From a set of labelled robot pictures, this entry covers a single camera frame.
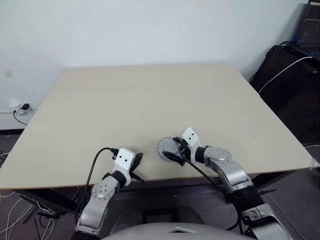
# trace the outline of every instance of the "power adapter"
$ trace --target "power adapter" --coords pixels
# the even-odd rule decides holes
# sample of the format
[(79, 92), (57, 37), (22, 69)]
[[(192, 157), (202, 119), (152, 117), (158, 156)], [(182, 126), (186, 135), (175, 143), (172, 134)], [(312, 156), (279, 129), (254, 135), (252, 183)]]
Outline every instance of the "power adapter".
[(30, 108), (30, 105), (28, 103), (25, 103), (22, 105), (21, 109), (28, 110)]

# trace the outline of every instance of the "electrical wire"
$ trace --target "electrical wire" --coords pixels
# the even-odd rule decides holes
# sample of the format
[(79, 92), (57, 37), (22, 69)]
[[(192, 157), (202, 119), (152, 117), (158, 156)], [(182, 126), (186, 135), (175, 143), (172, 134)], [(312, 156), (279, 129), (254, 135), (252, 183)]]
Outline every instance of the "electrical wire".
[(304, 148), (307, 149), (310, 147), (320, 147), (320, 144), (313, 144), (313, 145), (305, 146)]
[[(30, 209), (32, 208), (32, 204), (29, 204), (28, 206), (27, 206), (27, 208), (25, 208), (24, 210), (23, 210), (23, 212), (19, 215), (19, 217), (17, 218), (17, 219), (19, 219), (23, 214), (27, 214), (29, 211), (30, 211)], [(12, 232), (12, 230), (14, 229), (14, 227), (16, 226), (16, 224), (17, 223), (15, 223), (15, 224), (13, 224), (13, 226), (11, 227), (11, 229), (10, 229), (10, 231), (9, 231), (9, 235), (8, 235), (8, 240), (10, 239), (10, 235), (11, 235), (11, 232)]]
[[(90, 179), (91, 179), (91, 175), (92, 175), (92, 172), (94, 170), (94, 167), (95, 167), (95, 164), (96, 164), (96, 161), (97, 161), (97, 158), (98, 156), (100, 155), (100, 153), (104, 150), (112, 150), (112, 148), (110, 147), (104, 147), (102, 149), (100, 149), (97, 154), (95, 155), (94, 159), (93, 159), (93, 162), (92, 162), (92, 165), (91, 165), (91, 169), (90, 169), (90, 172), (89, 172), (89, 176), (86, 180), (86, 184), (85, 184), (85, 188), (84, 188), (84, 192), (83, 192), (83, 197), (82, 197), (82, 202), (81, 202), (81, 207), (80, 207), (80, 211), (82, 212), (82, 210), (84, 209), (84, 203), (85, 203), (85, 200), (86, 200), (86, 193), (87, 193), (87, 190), (88, 190), (88, 186), (89, 186), (89, 182), (90, 182)], [(75, 218), (78, 217), (78, 207), (75, 211)]]
[[(51, 231), (49, 232), (48, 236), (45, 238), (45, 235), (46, 235), (46, 233), (47, 233), (47, 231), (48, 231), (48, 228), (49, 228), (51, 222), (52, 222)], [(48, 222), (48, 224), (47, 224), (47, 226), (46, 226), (46, 228), (45, 228), (45, 230), (44, 230), (44, 233), (43, 233), (43, 235), (42, 235), (41, 240), (47, 240), (47, 239), (50, 237), (50, 235), (52, 234), (52, 232), (53, 232), (53, 230), (54, 230), (54, 225), (55, 225), (55, 220), (54, 220), (53, 218), (50, 218), (50, 220), (49, 220), (49, 222)]]
[(191, 167), (193, 167), (195, 170), (197, 170), (199, 173), (201, 173), (210, 183), (212, 183), (216, 188), (218, 188), (221, 193), (225, 194), (224, 191), (222, 190), (222, 188), (218, 184), (216, 184), (207, 174), (205, 174), (200, 168), (198, 168), (196, 165), (194, 165), (189, 159), (187, 159), (183, 155), (181, 149), (179, 149), (179, 153), (180, 153), (181, 157), (183, 158), (183, 160), (185, 160)]
[(45, 211), (45, 212), (50, 213), (50, 214), (53, 213), (53, 211), (52, 211), (51, 209), (49, 209), (47, 206), (45, 206), (47, 209), (42, 208), (42, 207), (40, 206), (38, 200), (36, 201), (36, 204), (38, 205), (38, 207), (39, 207), (42, 211)]
[(304, 60), (304, 59), (312, 59), (313, 57), (312, 56), (305, 56), (305, 57), (302, 57), (300, 59), (298, 59), (297, 61), (291, 63), (289, 66), (287, 66), (286, 68), (284, 68), (282, 71), (280, 71), (277, 75), (275, 75), (273, 78), (271, 78), (271, 80), (267, 81), (265, 85), (263, 85), (262, 88), (260, 88), (260, 90), (258, 91), (258, 94), (261, 93), (261, 91), (270, 83), (272, 82), (276, 77), (278, 77), (280, 74), (282, 74), (285, 70), (287, 70), (288, 68), (292, 67), (293, 65), (295, 65), (296, 63)]
[(41, 217), (42, 217), (42, 216), (39, 215), (39, 223), (40, 223), (40, 226), (43, 227), (43, 228), (46, 228), (46, 226), (43, 225), (42, 222), (41, 222)]
[(32, 204), (29, 204), (25, 209), (24, 209), (24, 213), (22, 214), (21, 213), (21, 215), (14, 221), (14, 223), (12, 223), (10, 226), (9, 226), (9, 220), (10, 220), (10, 215), (11, 215), (11, 212), (12, 212), (12, 210), (15, 208), (15, 206), (20, 202), (22, 200), (22, 198), (20, 198), (13, 206), (12, 206), (12, 208), (10, 209), (10, 211), (9, 211), (9, 214), (8, 214), (8, 219), (7, 219), (7, 223), (6, 223), (6, 228), (5, 229), (3, 229), (2, 231), (0, 231), (0, 234), (1, 233), (3, 233), (3, 232), (5, 232), (5, 239), (6, 240), (8, 240), (8, 237), (7, 237), (7, 235), (8, 235), (8, 229), (10, 229), (10, 228), (12, 228), (13, 226), (15, 226), (15, 224), (18, 222), (18, 221), (20, 221), (27, 213), (28, 213), (28, 211), (31, 209), (31, 207), (32, 207)]
[[(41, 211), (45, 211), (45, 212), (47, 212), (47, 213), (49, 213), (49, 214), (51, 214), (51, 215), (54, 213), (54, 211), (53, 211), (52, 209), (50, 209), (49, 207), (47, 207), (46, 205), (42, 204), (44, 207), (46, 207), (46, 209), (45, 209), (45, 208), (43, 208), (43, 207), (40, 206), (40, 203), (39, 203), (38, 201), (36, 201), (36, 204), (37, 204), (37, 206), (39, 207), (39, 209), (40, 209)], [(39, 222), (40, 222), (40, 225), (45, 228), (41, 240), (47, 240), (47, 239), (51, 236), (51, 234), (52, 234), (52, 232), (53, 232), (53, 230), (54, 230), (55, 220), (54, 220), (53, 218), (50, 218), (50, 220), (49, 220), (49, 222), (48, 222), (48, 224), (47, 224), (46, 226), (43, 226), (43, 225), (42, 225), (42, 223), (41, 223), (41, 218), (39, 218)], [(48, 236), (45, 238), (46, 233), (47, 233), (47, 231), (48, 231), (48, 229), (49, 229), (49, 227), (50, 227), (51, 224), (52, 224), (51, 230), (50, 230)]]
[[(194, 165), (189, 159), (187, 159), (183, 155), (183, 153), (182, 153), (183, 150), (181, 150), (179, 148), (179, 154), (183, 158), (183, 160), (185, 160), (188, 164), (190, 164), (190, 166), (192, 166), (199, 173), (201, 173), (210, 183), (212, 183), (216, 188), (218, 188), (219, 191), (225, 196), (226, 195), (225, 192), (223, 191), (223, 189), (218, 184), (216, 184), (207, 174), (205, 174), (200, 168), (198, 168), (196, 165)], [(237, 221), (236, 221), (236, 223), (234, 225), (232, 225), (231, 227), (227, 228), (226, 230), (230, 231), (230, 230), (236, 228), (237, 226), (239, 226), (240, 233), (243, 235), (244, 232), (243, 232), (242, 223), (241, 223), (241, 213), (240, 213), (240, 211), (238, 210), (238, 208), (237, 208), (237, 206), (235, 204), (233, 204), (233, 206), (234, 206), (236, 214), (237, 214)]]
[(7, 197), (12, 196), (15, 193), (16, 193), (15, 191), (13, 193), (9, 194), (9, 195), (1, 195), (1, 193), (0, 193), (0, 198), (7, 198)]
[(266, 195), (270, 198), (270, 200), (273, 202), (274, 205), (276, 205), (276, 207), (280, 210), (280, 212), (283, 214), (283, 216), (285, 217), (285, 219), (288, 221), (288, 223), (291, 225), (291, 227), (294, 229), (294, 231), (296, 232), (296, 234), (299, 235), (300, 238), (302, 238), (303, 240), (306, 240), (304, 238), (304, 236), (301, 235), (301, 233), (297, 230), (297, 228), (293, 225), (293, 223), (289, 220), (289, 218), (287, 217), (287, 215), (285, 214), (285, 212), (281, 209), (281, 207), (276, 203), (276, 201), (268, 194), (266, 193)]
[[(88, 194), (90, 193), (90, 189), (88, 189), (88, 191), (86, 192), (85, 196), (88, 196)], [(82, 203), (82, 199), (80, 199), (80, 201), (78, 202), (77, 206), (76, 206), (76, 209), (75, 209), (75, 214), (74, 214), (74, 222), (75, 224), (77, 224), (78, 222), (78, 212), (79, 212), (79, 208), (80, 208), (80, 205)]]
[(272, 53), (272, 56), (268, 56), (268, 53), (266, 54), (266, 57), (264, 59), (264, 61), (262, 62), (261, 66), (258, 68), (258, 70), (255, 72), (255, 74), (253, 74), (250, 79), (249, 79), (249, 83), (252, 82), (252, 80), (254, 79), (254, 77), (264, 68), (264, 66), (266, 66), (267, 64), (270, 63), (271, 59), (273, 59), (278, 53), (280, 53), (285, 47), (287, 47), (288, 45), (294, 44), (295, 42), (293, 41), (283, 41), (282, 43), (280, 43), (278, 46), (276, 46), (276, 48), (272, 47), (268, 53), (270, 51), (272, 51), (272, 49), (275, 49), (274, 52)]
[(17, 120), (19, 123), (24, 124), (24, 125), (27, 126), (28, 124), (26, 124), (26, 123), (20, 121), (18, 118), (16, 118), (15, 114), (16, 114), (17, 112), (19, 112), (19, 110), (18, 110), (18, 111), (16, 111), (16, 110), (13, 111), (13, 117), (14, 117), (14, 119)]
[(74, 194), (74, 196), (72, 197), (72, 201), (76, 198), (77, 194), (79, 193), (80, 191), (80, 187), (76, 186), (76, 188), (78, 188), (78, 190), (76, 191), (76, 193)]

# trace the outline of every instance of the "power outlet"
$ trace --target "power outlet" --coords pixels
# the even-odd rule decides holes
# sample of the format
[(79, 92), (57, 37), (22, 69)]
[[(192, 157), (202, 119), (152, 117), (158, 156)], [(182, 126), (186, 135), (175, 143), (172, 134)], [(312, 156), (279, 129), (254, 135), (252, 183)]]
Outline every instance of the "power outlet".
[[(24, 104), (29, 104), (30, 105), (29, 109), (27, 110), (21, 109)], [(24, 115), (29, 113), (32, 110), (36, 110), (35, 106), (29, 102), (11, 102), (10, 105), (7, 107), (7, 109), (12, 113), (14, 113), (14, 111), (17, 111), (16, 114), (18, 115)]]

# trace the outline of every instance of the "white wall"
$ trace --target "white wall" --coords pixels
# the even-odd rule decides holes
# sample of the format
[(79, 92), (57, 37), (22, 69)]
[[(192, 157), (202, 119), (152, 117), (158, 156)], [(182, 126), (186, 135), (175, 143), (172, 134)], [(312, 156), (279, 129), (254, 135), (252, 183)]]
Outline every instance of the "white wall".
[[(249, 78), (292, 39), (307, 2), (0, 0), (0, 113), (14, 101), (37, 107), (70, 66), (226, 62)], [(21, 127), (0, 114), (0, 129)]]

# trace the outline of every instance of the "black cable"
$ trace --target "black cable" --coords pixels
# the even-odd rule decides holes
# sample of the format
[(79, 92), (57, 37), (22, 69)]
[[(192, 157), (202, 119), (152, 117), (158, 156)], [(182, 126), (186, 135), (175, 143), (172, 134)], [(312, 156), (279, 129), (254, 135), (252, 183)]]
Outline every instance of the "black cable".
[(226, 229), (228, 231), (231, 231), (232, 229), (235, 229), (239, 225), (239, 223), (241, 222), (241, 215), (240, 215), (240, 213), (238, 211), (238, 208), (234, 204), (233, 204), (233, 206), (234, 206), (234, 208), (236, 210), (236, 222), (231, 227)]
[(24, 124), (24, 125), (27, 126), (28, 124), (26, 124), (26, 123), (24, 123), (24, 122), (22, 122), (22, 121), (20, 121), (19, 119), (16, 118), (16, 116), (15, 116), (16, 113), (17, 113), (17, 111), (14, 110), (14, 111), (13, 111), (13, 117), (14, 117), (14, 119), (17, 120), (19, 123)]
[(38, 239), (40, 240), (40, 234), (39, 234), (39, 229), (38, 229), (38, 224), (37, 224), (36, 218), (34, 218), (34, 224), (35, 224), (36, 233), (38, 234)]
[(110, 147), (104, 147), (102, 149), (100, 149), (97, 154), (95, 155), (94, 159), (93, 159), (93, 162), (92, 162), (92, 166), (91, 166), (91, 169), (90, 169), (90, 172), (89, 172), (89, 176), (86, 180), (86, 184), (85, 184), (85, 188), (84, 188), (84, 192), (83, 192), (83, 197), (82, 197), (82, 202), (81, 202), (81, 208), (80, 208), (80, 211), (82, 212), (82, 210), (84, 209), (84, 203), (85, 203), (85, 200), (86, 200), (86, 192), (87, 192), (87, 189), (88, 189), (88, 186), (89, 186), (89, 182), (90, 182), (90, 179), (91, 179), (91, 175), (92, 175), (92, 172), (94, 170), (94, 167), (95, 167), (95, 164), (96, 164), (96, 161), (97, 161), (97, 158), (99, 156), (99, 154), (104, 151), (104, 150), (110, 150), (112, 151), (113, 149), (110, 148)]
[(39, 215), (39, 223), (40, 223), (41, 227), (46, 228), (46, 226), (43, 225), (42, 222), (41, 222), (41, 215)]
[[(88, 196), (88, 194), (90, 193), (90, 189), (86, 192), (85, 196)], [(78, 202), (78, 204), (76, 205), (76, 209), (75, 209), (75, 214), (74, 214), (74, 222), (75, 224), (77, 224), (78, 222), (78, 212), (79, 212), (79, 208), (80, 208), (80, 205), (82, 203), (82, 199)]]
[(183, 160), (185, 160), (188, 164), (190, 164), (191, 167), (193, 167), (195, 170), (197, 170), (199, 173), (201, 173), (210, 183), (212, 183), (216, 188), (218, 188), (221, 193), (225, 194), (225, 192), (222, 190), (222, 188), (218, 184), (216, 184), (207, 174), (205, 174), (200, 168), (198, 168), (196, 165), (194, 165), (190, 160), (188, 160), (182, 154), (181, 149), (179, 149), (179, 153), (180, 153), (181, 157), (183, 158)]
[[(194, 165), (190, 160), (188, 160), (183, 154), (182, 154), (182, 150), (179, 149), (179, 153), (181, 155), (181, 157), (183, 158), (183, 160), (185, 160), (188, 164), (190, 164), (190, 166), (192, 166), (194, 169), (196, 169), (199, 173), (201, 173), (210, 183), (212, 183), (216, 188), (219, 189), (219, 191), (223, 194), (226, 195), (225, 192), (223, 191), (223, 189), (216, 184), (207, 174), (205, 174), (200, 168), (198, 168), (196, 165)], [(235, 204), (233, 204), (235, 210), (236, 210), (236, 214), (237, 214), (237, 221), (234, 225), (232, 225), (231, 227), (227, 228), (226, 230), (232, 230), (234, 228), (236, 228), (239, 225), (239, 230), (240, 233), (243, 235), (244, 231), (242, 229), (242, 223), (241, 223), (241, 213), (239, 212), (237, 206)]]
[(241, 234), (241, 235), (244, 235), (244, 230), (242, 229), (241, 218), (240, 218), (240, 221), (239, 221), (239, 230), (240, 230), (240, 234)]

